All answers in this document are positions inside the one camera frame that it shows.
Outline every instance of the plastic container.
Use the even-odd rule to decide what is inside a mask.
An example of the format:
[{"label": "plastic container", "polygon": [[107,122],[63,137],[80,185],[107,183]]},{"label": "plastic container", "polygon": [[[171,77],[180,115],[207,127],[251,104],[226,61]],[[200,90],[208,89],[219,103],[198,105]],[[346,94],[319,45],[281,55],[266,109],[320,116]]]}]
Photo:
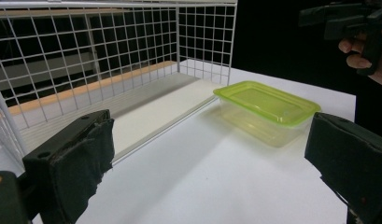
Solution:
[{"label": "plastic container", "polygon": [[283,147],[310,127],[321,107],[259,82],[244,81],[214,90],[222,116],[267,145]]}]

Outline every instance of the wire basket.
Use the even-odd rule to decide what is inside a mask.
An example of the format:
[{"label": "wire basket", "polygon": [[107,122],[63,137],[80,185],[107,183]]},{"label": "wire basket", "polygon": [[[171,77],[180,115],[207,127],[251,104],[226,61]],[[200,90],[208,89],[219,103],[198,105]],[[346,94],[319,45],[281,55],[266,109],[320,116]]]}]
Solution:
[{"label": "wire basket", "polygon": [[115,99],[178,73],[227,85],[236,6],[0,2],[0,144],[21,162],[65,120],[126,109]]}]

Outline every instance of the wire grid rack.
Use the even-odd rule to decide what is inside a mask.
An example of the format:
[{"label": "wire grid rack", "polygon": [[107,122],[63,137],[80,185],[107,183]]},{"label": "wire grid rack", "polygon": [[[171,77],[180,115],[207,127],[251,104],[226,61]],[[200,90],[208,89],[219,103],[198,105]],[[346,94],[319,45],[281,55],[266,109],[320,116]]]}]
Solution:
[{"label": "wire grid rack", "polygon": [[182,73],[227,85],[236,1],[0,2],[0,143]]}]

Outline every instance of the black background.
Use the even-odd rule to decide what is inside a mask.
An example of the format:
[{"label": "black background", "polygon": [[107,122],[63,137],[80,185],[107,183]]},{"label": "black background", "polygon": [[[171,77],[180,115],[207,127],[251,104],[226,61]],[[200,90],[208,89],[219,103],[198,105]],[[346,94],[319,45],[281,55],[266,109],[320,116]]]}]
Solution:
[{"label": "black background", "polygon": [[355,122],[382,136],[382,86],[347,66],[339,39],[323,39],[324,24],[298,26],[301,9],[329,3],[239,0],[233,67],[354,94]]}]

